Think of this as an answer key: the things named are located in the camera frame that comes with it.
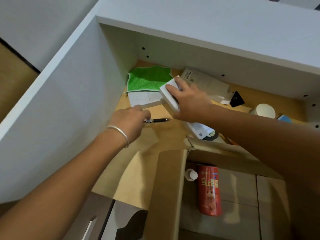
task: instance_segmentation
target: cup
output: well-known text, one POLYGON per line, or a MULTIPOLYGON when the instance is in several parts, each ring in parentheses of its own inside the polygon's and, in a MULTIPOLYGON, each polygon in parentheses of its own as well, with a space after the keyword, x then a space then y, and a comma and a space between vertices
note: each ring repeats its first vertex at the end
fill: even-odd
POLYGON ((273 109, 273 107, 271 107, 268 104, 259 104, 258 106, 250 110, 249 113, 258 115, 258 116, 272 118, 272 119, 276 117, 275 110, 273 109))

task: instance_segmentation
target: green cloth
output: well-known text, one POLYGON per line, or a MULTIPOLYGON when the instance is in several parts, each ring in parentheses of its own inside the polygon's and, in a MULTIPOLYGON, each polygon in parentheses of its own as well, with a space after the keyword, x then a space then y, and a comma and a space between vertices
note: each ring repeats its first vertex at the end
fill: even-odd
POLYGON ((159 91, 159 88, 171 79, 170 67, 135 67, 129 72, 126 92, 159 91))

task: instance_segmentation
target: bangle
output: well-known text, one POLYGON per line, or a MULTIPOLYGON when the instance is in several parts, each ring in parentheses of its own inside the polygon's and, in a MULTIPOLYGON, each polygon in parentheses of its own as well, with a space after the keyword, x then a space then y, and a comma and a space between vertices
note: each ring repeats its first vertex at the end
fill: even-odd
POLYGON ((130 142, 129 142, 129 139, 128 139, 127 135, 122 131, 122 129, 119 129, 118 127, 113 126, 113 125, 108 125, 106 127, 106 129, 108 129, 108 128, 112 128, 112 129, 115 129, 118 132, 120 132, 125 137, 125 139, 127 140, 128 145, 126 145, 125 148, 128 148, 128 146, 130 145, 130 142))

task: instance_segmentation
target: red can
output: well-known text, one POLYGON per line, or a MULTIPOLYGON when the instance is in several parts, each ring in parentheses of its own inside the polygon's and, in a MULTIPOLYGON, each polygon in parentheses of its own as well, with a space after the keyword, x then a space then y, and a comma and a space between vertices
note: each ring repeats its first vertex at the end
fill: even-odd
POLYGON ((208 216, 222 214, 217 167, 198 165, 198 207, 208 216))

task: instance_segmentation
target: pen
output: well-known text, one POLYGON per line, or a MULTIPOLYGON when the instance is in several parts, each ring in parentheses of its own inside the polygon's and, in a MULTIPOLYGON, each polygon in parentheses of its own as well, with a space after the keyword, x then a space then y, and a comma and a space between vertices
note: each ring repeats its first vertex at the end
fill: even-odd
POLYGON ((169 121, 170 119, 162 118, 162 119, 153 119, 153 120, 146 120, 144 121, 145 123, 158 123, 158 122, 166 122, 169 121))

